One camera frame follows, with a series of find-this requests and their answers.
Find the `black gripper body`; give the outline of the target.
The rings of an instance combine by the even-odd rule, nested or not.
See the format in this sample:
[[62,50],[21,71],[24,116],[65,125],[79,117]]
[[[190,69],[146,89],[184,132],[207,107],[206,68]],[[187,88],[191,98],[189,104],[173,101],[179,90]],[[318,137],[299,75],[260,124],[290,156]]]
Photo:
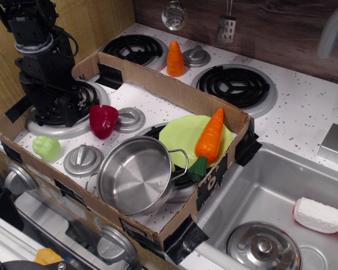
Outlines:
[[40,126],[72,127],[99,104],[99,94],[86,82],[59,79],[47,83],[23,71],[19,72],[19,81],[34,106],[31,119]]

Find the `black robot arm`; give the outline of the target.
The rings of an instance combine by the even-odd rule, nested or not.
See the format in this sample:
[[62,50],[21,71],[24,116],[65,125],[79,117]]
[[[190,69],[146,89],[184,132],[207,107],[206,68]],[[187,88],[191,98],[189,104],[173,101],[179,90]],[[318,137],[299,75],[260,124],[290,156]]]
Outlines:
[[39,125],[72,127],[97,105],[96,91],[75,80],[75,39],[56,25],[52,1],[0,1],[0,21],[15,38],[21,55],[14,63],[19,81],[36,109]]

